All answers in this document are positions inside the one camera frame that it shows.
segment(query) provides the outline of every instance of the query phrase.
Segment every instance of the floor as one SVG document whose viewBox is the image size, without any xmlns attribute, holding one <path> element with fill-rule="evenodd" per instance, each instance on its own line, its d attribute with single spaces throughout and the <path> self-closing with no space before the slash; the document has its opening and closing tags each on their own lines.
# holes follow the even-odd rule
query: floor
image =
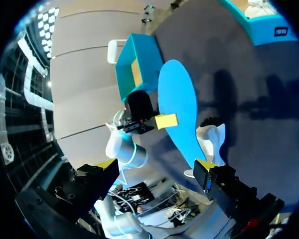
<svg viewBox="0 0 299 239">
<path fill-rule="evenodd" d="M 221 117 L 227 126 L 223 157 L 242 181 L 258 188 L 259 197 L 270 192 L 292 210 L 299 201 L 299 44 L 254 47 L 214 0 L 189 0 L 170 13 L 147 31 L 156 36 L 164 61 L 177 59 L 189 71 L 199 102 L 197 124 Z M 164 14 L 157 14 L 162 21 Z M 157 92 L 150 97 L 157 108 Z M 151 131 L 140 140 L 151 166 L 201 192 L 182 174 L 188 165 L 166 132 Z"/>
</svg>

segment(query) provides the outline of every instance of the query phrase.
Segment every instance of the teal box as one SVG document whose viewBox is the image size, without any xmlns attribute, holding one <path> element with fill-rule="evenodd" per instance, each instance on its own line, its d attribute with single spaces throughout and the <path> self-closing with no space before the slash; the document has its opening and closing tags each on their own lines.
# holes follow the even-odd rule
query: teal box
<svg viewBox="0 0 299 239">
<path fill-rule="evenodd" d="M 131 64 L 137 59 L 142 83 L 135 87 Z M 132 33 L 115 64 L 115 74 L 121 101 L 133 91 L 150 93 L 158 87 L 159 72 L 163 66 L 156 40 L 153 36 Z"/>
<path fill-rule="evenodd" d="M 254 46 L 281 41 L 298 41 L 291 26 L 280 15 L 247 18 L 230 0 L 219 0 L 243 26 Z"/>
</svg>

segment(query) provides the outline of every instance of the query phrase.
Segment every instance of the gray wall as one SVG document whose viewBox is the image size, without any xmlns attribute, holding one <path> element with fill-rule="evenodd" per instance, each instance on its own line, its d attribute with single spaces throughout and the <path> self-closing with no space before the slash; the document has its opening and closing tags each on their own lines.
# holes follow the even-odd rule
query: gray wall
<svg viewBox="0 0 299 239">
<path fill-rule="evenodd" d="M 76 133 L 103 125 L 124 109 L 114 65 L 107 62 L 107 45 L 112 39 L 140 32 L 145 5 L 132 0 L 57 2 L 60 12 L 52 39 L 55 58 L 50 63 L 55 135 L 69 162 L 78 168 L 107 160 L 110 131 L 106 126 Z M 141 182 L 151 172 L 149 168 L 128 170 L 128 181 Z"/>
</svg>

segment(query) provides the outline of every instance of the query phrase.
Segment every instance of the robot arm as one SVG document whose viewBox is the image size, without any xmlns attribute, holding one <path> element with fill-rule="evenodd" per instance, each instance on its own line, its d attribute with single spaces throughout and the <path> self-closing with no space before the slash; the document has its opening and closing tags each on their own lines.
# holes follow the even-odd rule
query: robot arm
<svg viewBox="0 0 299 239">
<path fill-rule="evenodd" d="M 131 212 L 115 215 L 111 196 L 106 196 L 103 201 L 98 200 L 94 206 L 100 215 L 105 234 L 108 233 L 113 237 L 129 234 L 134 239 L 149 238 L 149 234 Z"/>
</svg>

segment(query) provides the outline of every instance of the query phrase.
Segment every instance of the ceiling light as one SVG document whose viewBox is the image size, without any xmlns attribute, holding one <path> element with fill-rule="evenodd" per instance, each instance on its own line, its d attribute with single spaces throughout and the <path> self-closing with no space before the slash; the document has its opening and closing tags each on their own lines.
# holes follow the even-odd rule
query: ceiling light
<svg viewBox="0 0 299 239">
<path fill-rule="evenodd" d="M 50 26 L 49 31 L 50 31 L 50 32 L 54 32 L 54 25 L 53 25 L 53 26 Z"/>
<path fill-rule="evenodd" d="M 46 34 L 45 34 L 45 38 L 46 39 L 49 39 L 51 37 L 51 33 L 50 32 L 47 32 Z"/>
<path fill-rule="evenodd" d="M 44 25 L 44 27 L 43 27 L 43 29 L 45 30 L 45 31 L 47 31 L 48 29 L 49 29 L 49 24 L 46 24 L 46 25 Z"/>
<path fill-rule="evenodd" d="M 49 23 L 54 23 L 55 22 L 55 16 L 49 17 Z"/>
<path fill-rule="evenodd" d="M 49 10 L 49 13 L 54 13 L 54 11 L 55 11 L 55 8 L 53 7 Z"/>
<path fill-rule="evenodd" d="M 48 46 L 44 46 L 44 48 L 43 48 L 43 50 L 45 51 L 45 52 L 48 52 L 49 51 L 49 47 Z"/>
<path fill-rule="evenodd" d="M 49 14 L 46 13 L 45 15 L 43 15 L 43 21 L 47 21 L 48 18 L 49 18 Z"/>
<path fill-rule="evenodd" d="M 43 25 L 44 25 L 43 21 L 40 21 L 40 22 L 38 23 L 38 28 L 43 28 Z"/>
<path fill-rule="evenodd" d="M 39 32 L 39 34 L 40 34 L 41 37 L 44 37 L 44 36 L 45 36 L 45 31 L 44 31 L 44 30 L 41 30 L 41 31 Z"/>
</svg>

